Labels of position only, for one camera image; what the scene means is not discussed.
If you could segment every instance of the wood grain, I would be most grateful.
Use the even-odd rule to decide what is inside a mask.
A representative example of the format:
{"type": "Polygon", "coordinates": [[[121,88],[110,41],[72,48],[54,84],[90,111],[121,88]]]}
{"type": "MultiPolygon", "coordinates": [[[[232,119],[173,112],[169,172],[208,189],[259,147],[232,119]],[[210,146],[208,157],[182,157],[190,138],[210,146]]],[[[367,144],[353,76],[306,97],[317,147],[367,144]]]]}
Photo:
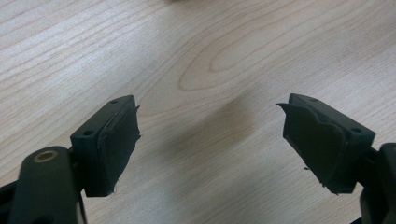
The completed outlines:
{"type": "Polygon", "coordinates": [[[90,223],[349,223],[282,139],[276,103],[311,95],[396,136],[394,0],[4,0],[0,184],[106,101],[133,94],[142,132],[90,223]]]}

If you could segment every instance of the dark object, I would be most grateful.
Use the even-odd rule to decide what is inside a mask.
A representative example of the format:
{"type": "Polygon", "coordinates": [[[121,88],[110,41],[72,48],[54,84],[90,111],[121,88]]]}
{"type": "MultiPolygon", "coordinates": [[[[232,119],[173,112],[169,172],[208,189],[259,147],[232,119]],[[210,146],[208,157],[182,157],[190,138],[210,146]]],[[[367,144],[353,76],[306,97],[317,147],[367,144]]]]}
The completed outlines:
{"type": "Polygon", "coordinates": [[[332,193],[351,193],[357,182],[362,217],[353,223],[396,223],[396,144],[371,148],[375,133],[321,101],[291,94],[283,137],[332,193]]]}
{"type": "Polygon", "coordinates": [[[0,223],[87,223],[80,192],[114,191],[140,137],[133,96],[103,106],[72,134],[72,147],[47,147],[22,163],[19,180],[0,188],[0,223]]]}

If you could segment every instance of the round hole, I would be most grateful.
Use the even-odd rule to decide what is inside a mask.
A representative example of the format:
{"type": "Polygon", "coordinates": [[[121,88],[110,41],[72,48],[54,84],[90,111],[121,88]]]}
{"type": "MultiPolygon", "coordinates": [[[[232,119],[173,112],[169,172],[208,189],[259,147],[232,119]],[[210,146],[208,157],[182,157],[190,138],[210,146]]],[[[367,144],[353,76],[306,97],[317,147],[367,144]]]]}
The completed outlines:
{"type": "Polygon", "coordinates": [[[44,151],[35,156],[35,162],[50,161],[53,158],[55,158],[57,155],[58,152],[55,150],[44,151]]]}
{"type": "Polygon", "coordinates": [[[88,135],[93,134],[93,131],[86,131],[86,132],[84,132],[83,134],[84,134],[85,136],[88,136],[88,135]]]}
{"type": "Polygon", "coordinates": [[[361,133],[361,130],[358,129],[358,128],[352,128],[351,130],[352,130],[353,132],[355,132],[355,133],[361,133]]]}
{"type": "Polygon", "coordinates": [[[51,224],[53,223],[53,216],[44,215],[35,219],[32,224],[51,224]]]}

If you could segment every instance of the light wooden surface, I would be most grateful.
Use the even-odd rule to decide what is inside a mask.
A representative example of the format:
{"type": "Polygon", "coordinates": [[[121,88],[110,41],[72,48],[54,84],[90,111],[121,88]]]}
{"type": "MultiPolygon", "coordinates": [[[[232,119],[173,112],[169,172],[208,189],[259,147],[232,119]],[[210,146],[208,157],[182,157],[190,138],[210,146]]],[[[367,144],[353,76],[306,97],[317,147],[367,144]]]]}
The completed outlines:
{"type": "Polygon", "coordinates": [[[291,92],[396,138],[394,0],[0,3],[0,184],[133,94],[142,139],[90,223],[349,223],[282,138],[291,92]]]}

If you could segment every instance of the table surface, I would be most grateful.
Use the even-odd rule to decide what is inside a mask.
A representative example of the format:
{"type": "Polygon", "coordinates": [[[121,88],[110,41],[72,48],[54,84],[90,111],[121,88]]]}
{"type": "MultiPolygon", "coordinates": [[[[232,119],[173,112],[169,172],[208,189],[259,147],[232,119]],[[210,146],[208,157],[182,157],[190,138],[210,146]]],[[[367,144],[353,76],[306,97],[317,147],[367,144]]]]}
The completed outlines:
{"type": "Polygon", "coordinates": [[[395,139],[394,0],[0,3],[0,184],[107,101],[133,94],[138,141],[90,223],[349,223],[282,138],[289,94],[395,139]]]}

